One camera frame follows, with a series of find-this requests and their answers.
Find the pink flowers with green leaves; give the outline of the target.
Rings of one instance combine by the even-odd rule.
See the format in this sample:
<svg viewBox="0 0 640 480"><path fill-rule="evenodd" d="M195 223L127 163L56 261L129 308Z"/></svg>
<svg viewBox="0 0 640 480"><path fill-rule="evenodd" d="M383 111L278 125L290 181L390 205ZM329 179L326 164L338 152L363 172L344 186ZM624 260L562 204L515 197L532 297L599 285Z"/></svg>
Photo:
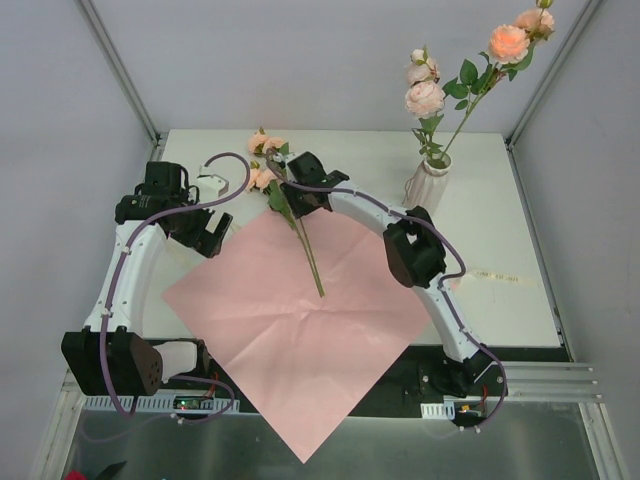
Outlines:
<svg viewBox="0 0 640 480"><path fill-rule="evenodd" d="M289 143L283 138L271 136L260 126L248 140L248 152L256 158L266 158L273 154L288 154ZM282 182L276 178L273 171L267 166L262 166L257 160L250 161L250 177L246 191L259 191L267 198L269 208L279 213L287 225L295 232L305 253L318 295L325 297L324 286L315 261L311 243L306 228L301 220L296 220L288 200L282 189Z"/></svg>

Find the pink paper wrapping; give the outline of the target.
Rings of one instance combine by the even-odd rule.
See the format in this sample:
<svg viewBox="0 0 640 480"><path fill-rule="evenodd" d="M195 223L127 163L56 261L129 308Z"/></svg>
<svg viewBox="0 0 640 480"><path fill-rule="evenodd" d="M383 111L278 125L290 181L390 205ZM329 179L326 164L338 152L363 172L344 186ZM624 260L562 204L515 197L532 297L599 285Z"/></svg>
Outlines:
<svg viewBox="0 0 640 480"><path fill-rule="evenodd" d="M307 461L431 320L356 221L306 218L308 261L266 212L164 301L301 461Z"/></svg>

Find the single pink rose stem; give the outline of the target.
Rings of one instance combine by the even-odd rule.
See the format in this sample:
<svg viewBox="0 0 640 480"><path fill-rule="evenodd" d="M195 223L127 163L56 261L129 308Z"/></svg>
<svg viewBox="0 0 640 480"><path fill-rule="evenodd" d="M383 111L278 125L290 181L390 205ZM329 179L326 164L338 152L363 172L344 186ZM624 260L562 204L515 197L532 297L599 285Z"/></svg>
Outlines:
<svg viewBox="0 0 640 480"><path fill-rule="evenodd" d="M511 82L532 63L535 49L555 32L550 12L553 1L536 1L535 7L519 14L510 24L496 27L487 48L479 55L485 60L483 71L465 59L459 74L444 87L445 98L456 99L454 109L464 116L442 152L446 154L481 101L504 79Z"/></svg>

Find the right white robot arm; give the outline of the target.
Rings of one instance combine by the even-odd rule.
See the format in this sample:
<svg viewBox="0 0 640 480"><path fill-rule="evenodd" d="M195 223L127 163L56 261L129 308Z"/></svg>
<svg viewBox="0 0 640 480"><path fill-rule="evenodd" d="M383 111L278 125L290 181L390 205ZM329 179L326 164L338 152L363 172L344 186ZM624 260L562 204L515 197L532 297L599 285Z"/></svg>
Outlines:
<svg viewBox="0 0 640 480"><path fill-rule="evenodd" d="M477 340L445 284L445 257L452 246L434 227L422 207L400 211L359 189L348 175L326 172L312 153L277 154L268 166L284 174L283 193L295 217L318 209L344 215L379 235L394 279L411 289L426 309L439 335L444 359L429 375L430 385L443 395L463 398L486 381L492 358Z"/></svg>

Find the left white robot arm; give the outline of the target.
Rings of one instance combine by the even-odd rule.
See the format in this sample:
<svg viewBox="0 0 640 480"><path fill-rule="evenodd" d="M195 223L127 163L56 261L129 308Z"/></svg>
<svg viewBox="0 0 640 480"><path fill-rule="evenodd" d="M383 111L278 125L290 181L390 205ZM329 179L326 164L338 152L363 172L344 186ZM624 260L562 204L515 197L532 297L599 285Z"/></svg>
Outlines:
<svg viewBox="0 0 640 480"><path fill-rule="evenodd" d="M204 344L142 336L143 313L154 266L168 240L204 258L219 254L232 217L197 206L199 189L176 163L150 162L144 181L115 208L115 246L101 292L81 330L65 333L61 351L87 396L152 396L176 376L188 388L211 377Z"/></svg>

